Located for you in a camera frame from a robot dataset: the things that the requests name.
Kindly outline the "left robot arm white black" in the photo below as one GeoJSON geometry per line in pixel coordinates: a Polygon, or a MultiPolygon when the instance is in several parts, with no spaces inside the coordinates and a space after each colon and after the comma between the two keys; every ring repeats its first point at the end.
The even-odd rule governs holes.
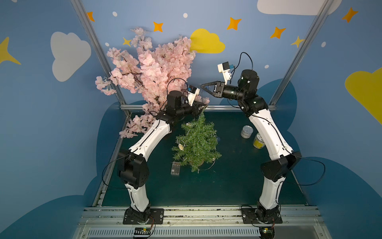
{"type": "Polygon", "coordinates": [[[167,95],[167,105],[154,117],[154,122],[144,136],[128,151],[122,151],[122,162],[118,163],[118,176],[129,194],[131,204],[125,215],[128,223],[145,224],[150,220],[150,202],[146,193],[149,177],[147,161],[150,154],[171,132],[171,126],[186,115],[198,116],[206,104],[197,102],[200,89],[190,86],[185,96],[180,91],[167,95]]]}

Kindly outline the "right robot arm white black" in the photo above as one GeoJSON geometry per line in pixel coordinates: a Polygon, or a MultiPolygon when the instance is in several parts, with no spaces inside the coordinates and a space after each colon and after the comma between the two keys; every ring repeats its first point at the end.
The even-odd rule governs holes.
{"type": "Polygon", "coordinates": [[[237,86],[215,81],[202,84],[201,88],[216,98],[236,100],[260,134],[271,160],[261,165],[264,184],[255,211],[256,221],[281,223],[279,196],[282,185],[301,154],[293,152],[274,123],[266,101],[257,94],[259,81],[257,73],[247,69],[242,71],[237,86]]]}

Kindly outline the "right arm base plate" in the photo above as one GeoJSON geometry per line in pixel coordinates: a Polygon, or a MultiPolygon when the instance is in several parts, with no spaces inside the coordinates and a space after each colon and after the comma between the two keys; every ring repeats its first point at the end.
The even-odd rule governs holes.
{"type": "Polygon", "coordinates": [[[241,208],[244,224],[282,224],[279,207],[270,210],[263,208],[241,208]]]}

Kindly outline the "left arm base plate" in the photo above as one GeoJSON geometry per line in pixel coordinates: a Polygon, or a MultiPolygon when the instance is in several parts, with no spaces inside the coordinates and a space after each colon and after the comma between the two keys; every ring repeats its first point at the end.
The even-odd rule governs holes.
{"type": "Polygon", "coordinates": [[[151,223],[161,225],[164,219],[164,209],[146,209],[144,212],[128,208],[124,213],[122,223],[124,225],[148,225],[151,223]]]}

